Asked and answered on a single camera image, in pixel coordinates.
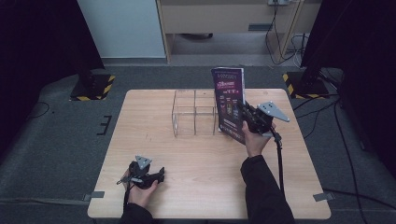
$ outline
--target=human hand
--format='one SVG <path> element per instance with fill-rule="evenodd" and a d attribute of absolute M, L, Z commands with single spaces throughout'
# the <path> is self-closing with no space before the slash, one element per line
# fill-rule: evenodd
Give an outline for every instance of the human hand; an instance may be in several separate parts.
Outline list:
<path fill-rule="evenodd" d="M 267 145 L 271 137 L 263 137 L 258 133 L 252 133 L 248 129 L 248 123 L 243 122 L 242 131 L 245 134 L 245 146 L 247 148 L 247 155 L 252 158 L 262 154 L 262 150 Z"/>
<path fill-rule="evenodd" d="M 129 175 L 129 170 L 126 170 L 124 176 Z M 122 183 L 125 187 L 125 190 L 128 188 L 127 183 Z M 138 186 L 132 186 L 131 191 L 129 192 L 128 203 L 135 203 L 141 207 L 146 208 L 149 204 L 149 198 L 152 193 L 158 187 L 158 180 L 155 180 L 149 189 L 140 189 Z"/>

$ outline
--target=magazine cover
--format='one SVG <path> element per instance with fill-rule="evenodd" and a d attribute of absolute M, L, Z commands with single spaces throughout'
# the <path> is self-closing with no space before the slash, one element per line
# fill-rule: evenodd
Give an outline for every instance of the magazine cover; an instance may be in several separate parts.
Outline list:
<path fill-rule="evenodd" d="M 243 68 L 218 67 L 211 70 L 215 84 L 219 129 L 236 141 L 245 144 L 242 118 L 237 101 L 245 103 L 245 80 Z"/>

